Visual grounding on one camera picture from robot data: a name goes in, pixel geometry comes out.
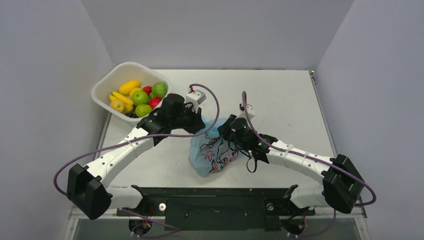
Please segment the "light blue plastic bag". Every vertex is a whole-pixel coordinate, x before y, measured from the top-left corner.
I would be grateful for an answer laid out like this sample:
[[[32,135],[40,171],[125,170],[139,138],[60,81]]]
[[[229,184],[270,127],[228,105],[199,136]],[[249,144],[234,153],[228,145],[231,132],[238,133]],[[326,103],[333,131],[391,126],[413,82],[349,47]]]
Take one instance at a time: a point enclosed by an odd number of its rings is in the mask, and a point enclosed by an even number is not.
[[[209,131],[190,140],[188,161],[201,177],[222,171],[242,155],[232,142],[220,136],[218,127],[225,122],[225,118],[219,118]]]

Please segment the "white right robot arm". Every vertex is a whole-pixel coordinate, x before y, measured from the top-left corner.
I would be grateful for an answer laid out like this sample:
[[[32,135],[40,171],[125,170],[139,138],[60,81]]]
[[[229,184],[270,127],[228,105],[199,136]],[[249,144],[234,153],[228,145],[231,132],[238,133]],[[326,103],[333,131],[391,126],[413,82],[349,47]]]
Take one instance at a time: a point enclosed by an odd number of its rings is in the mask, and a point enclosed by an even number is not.
[[[329,157],[300,150],[274,136],[255,133],[245,118],[235,115],[230,115],[218,132],[255,161],[284,166],[317,182],[310,186],[297,184],[289,190],[282,199],[282,207],[289,214],[309,207],[332,207],[349,214],[364,188],[362,176],[345,155]]]

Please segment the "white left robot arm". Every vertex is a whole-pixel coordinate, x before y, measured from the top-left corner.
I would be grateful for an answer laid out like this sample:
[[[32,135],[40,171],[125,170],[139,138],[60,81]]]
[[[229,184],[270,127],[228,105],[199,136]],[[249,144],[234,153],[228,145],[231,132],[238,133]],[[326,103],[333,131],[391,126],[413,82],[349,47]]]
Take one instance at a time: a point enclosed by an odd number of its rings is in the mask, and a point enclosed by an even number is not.
[[[89,219],[95,220],[107,210],[130,208],[136,215],[149,209],[149,201],[134,187],[113,189],[113,179],[143,152],[157,146],[173,130],[196,134],[205,128],[200,104],[206,99],[197,90],[185,97],[169,93],[161,104],[131,130],[118,147],[81,166],[69,169],[67,198]]]

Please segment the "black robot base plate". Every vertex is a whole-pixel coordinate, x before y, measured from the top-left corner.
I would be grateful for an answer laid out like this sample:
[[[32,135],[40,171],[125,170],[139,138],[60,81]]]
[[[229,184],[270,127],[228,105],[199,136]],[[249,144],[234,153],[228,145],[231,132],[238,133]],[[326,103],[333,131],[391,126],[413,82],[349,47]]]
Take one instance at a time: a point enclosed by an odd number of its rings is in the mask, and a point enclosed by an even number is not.
[[[167,227],[183,231],[278,231],[287,220],[313,216],[289,200],[292,188],[135,187],[142,200],[131,211],[163,217]]]

